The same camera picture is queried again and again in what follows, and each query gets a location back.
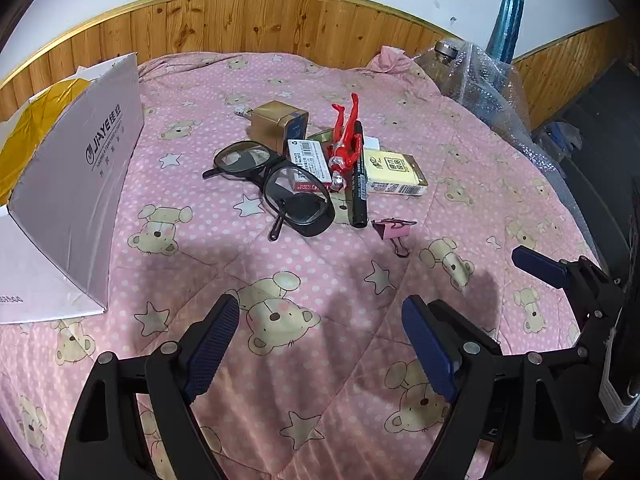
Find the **eyeglasses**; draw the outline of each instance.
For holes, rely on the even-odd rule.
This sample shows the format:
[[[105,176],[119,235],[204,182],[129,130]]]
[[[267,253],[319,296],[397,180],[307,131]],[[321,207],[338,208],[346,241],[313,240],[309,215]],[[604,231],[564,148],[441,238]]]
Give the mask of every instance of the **eyeglasses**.
[[[286,222],[305,237],[319,235],[334,221],[334,205],[322,182],[284,156],[253,140],[227,146],[213,159],[214,167],[202,174],[208,179],[221,173],[244,178],[260,188],[265,202],[278,217],[269,232],[272,242]]]

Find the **yellow tape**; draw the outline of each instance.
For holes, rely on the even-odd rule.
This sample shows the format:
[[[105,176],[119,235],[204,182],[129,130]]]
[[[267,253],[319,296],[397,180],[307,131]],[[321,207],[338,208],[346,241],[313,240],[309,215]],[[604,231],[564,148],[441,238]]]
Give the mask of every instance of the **yellow tape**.
[[[22,170],[53,123],[89,84],[84,79],[60,81],[50,86],[24,109],[0,152],[0,206],[9,200],[9,194]]]

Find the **wood paneling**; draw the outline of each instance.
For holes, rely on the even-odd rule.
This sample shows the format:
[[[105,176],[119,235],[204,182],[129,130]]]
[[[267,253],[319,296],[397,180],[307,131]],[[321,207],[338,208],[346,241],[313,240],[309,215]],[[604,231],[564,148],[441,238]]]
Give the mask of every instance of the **wood paneling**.
[[[443,31],[364,0],[155,0],[129,7],[41,54],[0,89],[2,118],[35,92],[129,52],[142,63],[177,52],[287,52],[324,66],[366,65],[384,44],[409,56]],[[532,126],[558,111],[624,47],[619,21],[590,28],[519,60]]]

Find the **pink fabric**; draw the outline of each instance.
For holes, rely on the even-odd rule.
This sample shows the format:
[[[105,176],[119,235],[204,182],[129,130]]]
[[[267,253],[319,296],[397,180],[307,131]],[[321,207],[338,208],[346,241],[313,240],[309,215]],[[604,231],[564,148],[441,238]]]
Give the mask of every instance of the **pink fabric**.
[[[47,480],[94,359],[178,339],[226,291],[239,298],[240,325],[193,408],[232,480],[414,476],[446,406],[402,330],[409,294],[449,302],[505,353],[573,343],[562,292],[510,260],[520,243],[554,259],[592,257],[571,215],[527,159],[416,68],[393,49],[349,71],[287,54],[183,54],[140,67],[146,123],[116,219],[108,313],[0,328],[0,412]],[[408,259],[371,227],[339,223],[314,238],[284,226],[269,242],[273,215],[257,187],[202,180],[217,150],[245,138],[238,105],[297,105],[316,132],[352,91],[364,132],[412,154],[430,183],[420,198],[369,197],[371,219],[418,222],[404,239]],[[335,205],[344,221],[338,197]],[[145,433],[159,463],[160,436]],[[486,453],[470,478],[482,475]]]

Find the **red action figure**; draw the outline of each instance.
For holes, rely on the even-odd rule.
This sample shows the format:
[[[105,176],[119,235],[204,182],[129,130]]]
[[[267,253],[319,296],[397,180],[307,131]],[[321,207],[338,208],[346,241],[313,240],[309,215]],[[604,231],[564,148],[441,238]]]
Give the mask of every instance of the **red action figure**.
[[[334,143],[329,146],[329,170],[331,171],[331,189],[334,191],[340,191],[345,183],[346,178],[350,174],[351,168],[355,164],[356,160],[360,156],[362,150],[362,136],[355,137],[355,143],[353,138],[353,129],[358,118],[358,94],[351,94],[353,100],[353,108],[351,109],[351,115],[347,121],[347,125],[342,130],[342,124],[344,123],[344,106],[333,104],[336,110],[338,110],[338,118],[335,121],[334,126]]]

